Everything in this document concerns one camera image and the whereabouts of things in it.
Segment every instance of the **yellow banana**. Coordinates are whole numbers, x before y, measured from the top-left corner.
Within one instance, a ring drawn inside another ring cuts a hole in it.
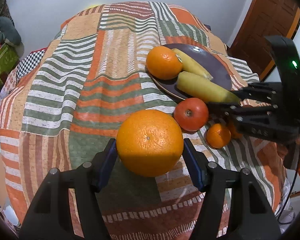
[[[188,56],[186,53],[182,52],[179,49],[172,49],[175,54],[177,54],[182,60],[182,70],[187,71],[199,76],[202,76],[208,80],[212,80],[213,76],[198,62],[193,58]]]
[[[204,102],[240,103],[240,98],[223,87],[189,72],[178,75],[177,88],[188,95],[200,98]]]

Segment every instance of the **green led light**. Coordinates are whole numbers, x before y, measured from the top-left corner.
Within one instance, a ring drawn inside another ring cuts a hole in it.
[[[294,60],[292,61],[292,64],[294,65],[295,68],[298,67],[297,63]]]

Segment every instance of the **tomato stem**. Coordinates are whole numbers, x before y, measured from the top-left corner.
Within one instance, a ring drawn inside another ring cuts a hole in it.
[[[191,110],[188,109],[188,110],[186,111],[186,116],[192,116]]]

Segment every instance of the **purple plate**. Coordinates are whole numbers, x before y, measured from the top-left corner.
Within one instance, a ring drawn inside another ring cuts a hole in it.
[[[209,52],[196,46],[179,43],[167,44],[164,46],[168,47],[169,49],[180,49],[191,58],[193,58],[196,62],[198,62],[201,66],[203,66],[213,76],[211,82],[219,85],[220,87],[223,87],[224,89],[232,89],[231,78],[228,74],[228,71],[225,69],[223,64]],[[184,100],[192,97],[177,89],[177,78],[162,80],[152,76],[150,73],[149,75],[159,88],[174,96],[175,98]]]

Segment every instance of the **orange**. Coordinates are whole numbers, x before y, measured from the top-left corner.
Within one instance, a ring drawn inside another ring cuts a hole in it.
[[[122,163],[145,177],[171,171],[183,151],[181,128],[170,115],[158,110],[130,115],[119,128],[116,144]]]
[[[147,55],[146,66],[151,75],[163,80],[175,78],[182,70],[181,59],[164,46],[151,49]]]
[[[231,132],[232,139],[240,139],[243,136],[243,134],[237,132],[237,129],[235,128],[232,120],[229,120],[227,127],[228,127],[229,131]]]
[[[215,149],[226,146],[231,140],[231,133],[227,127],[221,123],[212,125],[207,132],[207,142]]]

